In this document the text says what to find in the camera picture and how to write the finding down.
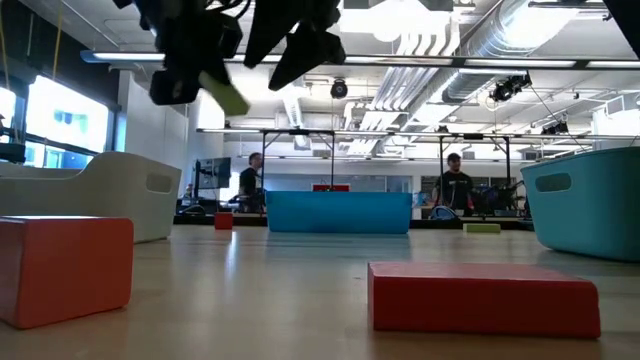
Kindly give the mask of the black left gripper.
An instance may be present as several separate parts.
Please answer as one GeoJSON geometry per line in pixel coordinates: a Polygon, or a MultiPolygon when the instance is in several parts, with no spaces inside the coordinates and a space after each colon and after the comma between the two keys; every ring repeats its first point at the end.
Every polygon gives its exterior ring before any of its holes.
{"type": "Polygon", "coordinates": [[[151,32],[163,67],[153,73],[149,97],[158,106],[196,100],[200,81],[230,84],[224,60],[236,54],[243,33],[227,12],[239,0],[134,0],[140,26],[151,32]]]}

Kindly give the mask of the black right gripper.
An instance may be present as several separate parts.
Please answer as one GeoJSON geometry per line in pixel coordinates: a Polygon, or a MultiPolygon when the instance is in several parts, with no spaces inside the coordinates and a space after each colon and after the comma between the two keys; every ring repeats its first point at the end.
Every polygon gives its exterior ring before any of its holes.
{"type": "Polygon", "coordinates": [[[269,82],[279,91],[325,63],[342,65],[346,53],[338,36],[326,32],[341,17],[340,0],[256,0],[243,64],[256,67],[286,37],[287,47],[269,82]],[[305,29],[311,32],[297,32],[305,29]]]}

